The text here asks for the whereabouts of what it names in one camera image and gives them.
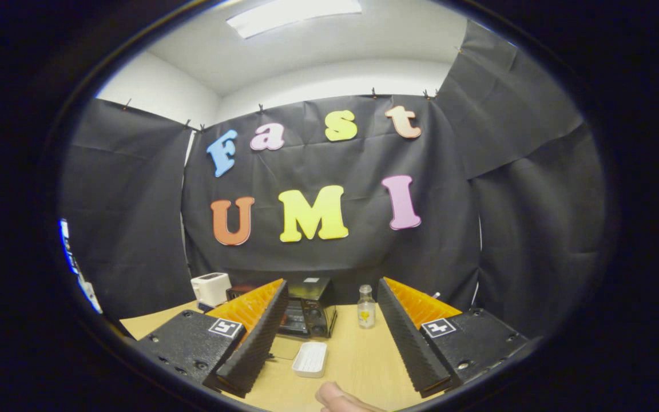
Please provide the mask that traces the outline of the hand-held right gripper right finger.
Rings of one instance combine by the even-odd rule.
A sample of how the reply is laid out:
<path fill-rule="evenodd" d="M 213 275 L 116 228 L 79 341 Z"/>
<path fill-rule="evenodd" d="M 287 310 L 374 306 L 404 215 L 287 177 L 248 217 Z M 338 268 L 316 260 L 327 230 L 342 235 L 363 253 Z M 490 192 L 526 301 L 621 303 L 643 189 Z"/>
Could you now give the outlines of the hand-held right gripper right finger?
<path fill-rule="evenodd" d="M 421 397 L 466 385 L 531 348 L 483 308 L 461 311 L 387 277 L 379 280 L 378 303 Z"/>

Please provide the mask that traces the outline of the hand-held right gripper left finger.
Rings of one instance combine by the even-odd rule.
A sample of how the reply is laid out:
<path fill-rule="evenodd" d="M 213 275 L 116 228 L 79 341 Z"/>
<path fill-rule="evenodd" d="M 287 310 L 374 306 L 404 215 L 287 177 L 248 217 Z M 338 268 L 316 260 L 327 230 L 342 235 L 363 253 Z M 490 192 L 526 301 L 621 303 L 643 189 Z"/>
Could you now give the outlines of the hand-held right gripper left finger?
<path fill-rule="evenodd" d="M 175 374 L 245 397 L 269 358 L 288 302 L 288 283 L 277 279 L 206 313 L 180 311 L 137 347 Z"/>

